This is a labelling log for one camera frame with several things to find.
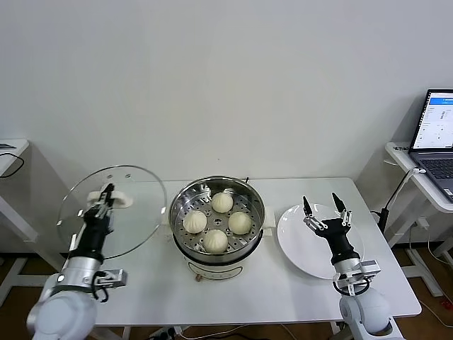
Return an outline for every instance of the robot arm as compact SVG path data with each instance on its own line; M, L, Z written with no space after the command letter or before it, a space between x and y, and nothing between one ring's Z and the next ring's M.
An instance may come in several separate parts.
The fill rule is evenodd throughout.
M318 219L304 197L304 222L316 235L326 239L332 251L331 263L337 272L333 278L333 287L342 295L340 311L343 319L355 340L403 340L390 315L388 302L382 294L370 288L372 279L381 269L374 260L360 260L346 236L351 228L352 211L346 209L336 194L332 193L332 196L340 212L337 218Z
M50 276L38 303L27 318L27 328L36 340L82 340L96 323L97 291L124 286L127 274L122 269L100 271L102 248L112 232L113 184L108 184L97 202L84 213L84 226L73 236L69 256L60 273Z

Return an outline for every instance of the laptop keyboard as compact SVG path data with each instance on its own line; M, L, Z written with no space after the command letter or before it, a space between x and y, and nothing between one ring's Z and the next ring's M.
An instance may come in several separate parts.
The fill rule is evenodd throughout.
M453 179L453 159L421 159L420 163L437 179Z

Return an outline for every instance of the white table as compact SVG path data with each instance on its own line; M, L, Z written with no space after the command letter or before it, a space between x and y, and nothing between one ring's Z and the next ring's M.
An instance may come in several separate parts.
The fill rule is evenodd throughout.
M365 259L376 259L382 268L372 285L386 296L392 315L407 317L421 312L398 262L350 179L263 179L249 183L260 193L265 205L273 207L277 220L286 209L300 204L302 195L312 203L333 206L331 193L337 193L353 211L353 222L365 244ZM165 182L168 199L185 184ZM156 188L155 183L144 185L149 190ZM116 225L106 242L109 237L127 237L132 230ZM99 304L96 324L267 324L342 319L338 309L340 295L332 282L312 277L292 265L275 235L274 232L262 239L239 276L220 282L197 282L169 228L160 227L137 250L104 263L104 269L123 268L129 276L126 287L111 290L109 301ZM301 249L301 256L310 255Z
M27 140L0 140L0 143L5 143L16 147L15 149L0 149L0 154L5 152L20 156L28 147ZM0 176L3 175L10 165L16 161L15 157L10 155L0 156ZM0 178L0 181L5 181L6 178ZM39 234L34 230L27 221L25 221L15 210L6 202L0 193L0 213L6 217L8 223L6 226L10 228L17 236L19 236L33 251L40 255L55 269L60 270L64 263L64 258L55 252L48 251L42 244ZM16 259L11 267L8 275L0 285L0 307L8 296L10 289L13 286L23 287L42 287L47 280L47 276L37 275L19 275L26 259Z
M391 158L405 172L417 166L409 157L407 148L410 143L387 143L385 149ZM390 225L384 232L384 235L389 242L389 246L395 245L400 238L416 223L420 216L424 216L427 209L434 207L442 213L453 213L453 203L440 192L439 188L426 176L426 174L417 174L411 177L414 184L420 189L419 193L415 193L411 202L398 216L395 222ZM436 256L443 255L448 262L453 266L453 259L449 255L448 250L453 247L453 237L442 243L435 251ZM407 250L409 257L414 266L404 267L403 270L408 278L421 277L430 292L434 296L442 296L442 291L439 289L431 272L426 270L426 265L416 250Z

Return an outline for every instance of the laptop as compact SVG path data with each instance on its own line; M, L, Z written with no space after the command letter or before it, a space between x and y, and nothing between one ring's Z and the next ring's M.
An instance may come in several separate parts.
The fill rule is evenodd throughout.
M453 89L428 90L409 156L453 202Z

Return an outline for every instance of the laptop screen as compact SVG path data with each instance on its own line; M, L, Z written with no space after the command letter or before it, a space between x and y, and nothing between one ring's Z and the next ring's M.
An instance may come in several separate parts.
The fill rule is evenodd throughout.
M453 148L453 93L430 92L412 149Z

